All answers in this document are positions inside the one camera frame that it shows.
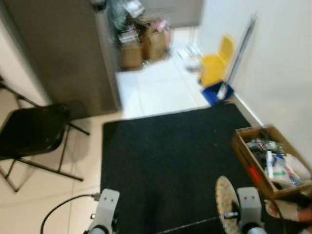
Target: round plate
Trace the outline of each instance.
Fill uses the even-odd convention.
[[[227,234],[238,234],[237,218],[225,219],[223,214],[232,212],[232,201],[238,206],[238,198],[230,181],[221,176],[215,185],[215,200],[219,218]]]

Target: white tile floor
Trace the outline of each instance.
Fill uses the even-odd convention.
[[[208,107],[200,93],[197,74],[184,69],[176,48],[188,43],[189,29],[175,31],[172,56],[141,71],[122,72],[117,75],[123,111],[110,115],[76,120],[76,124],[90,131],[90,136],[72,130],[63,169],[83,176],[83,182],[73,181],[39,169],[16,163],[12,180],[23,184],[14,194],[0,179],[0,233],[36,234],[44,216],[54,206],[74,195],[99,192],[104,122],[179,112]],[[13,98],[0,92],[0,124],[7,113],[16,108]],[[47,156],[33,156],[36,162],[57,166],[62,146]],[[1,161],[8,170],[10,161]],[[90,214],[97,203],[81,198],[61,207],[46,223],[45,234],[81,234],[90,224]]]

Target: chair seat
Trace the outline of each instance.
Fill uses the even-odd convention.
[[[69,109],[60,104],[13,111],[0,133],[0,160],[55,150],[68,120]]]

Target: yellow container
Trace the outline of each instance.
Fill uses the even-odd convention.
[[[219,48],[219,54],[204,56],[202,72],[200,74],[201,85],[206,88],[222,81],[225,71],[231,61],[234,51],[233,40],[229,36],[223,36]]]

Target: carpet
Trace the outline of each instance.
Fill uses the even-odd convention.
[[[154,234],[218,217],[215,182],[252,186],[231,149],[250,124],[233,104],[103,125],[101,190],[120,192],[120,234]],[[216,218],[182,233],[224,233]]]

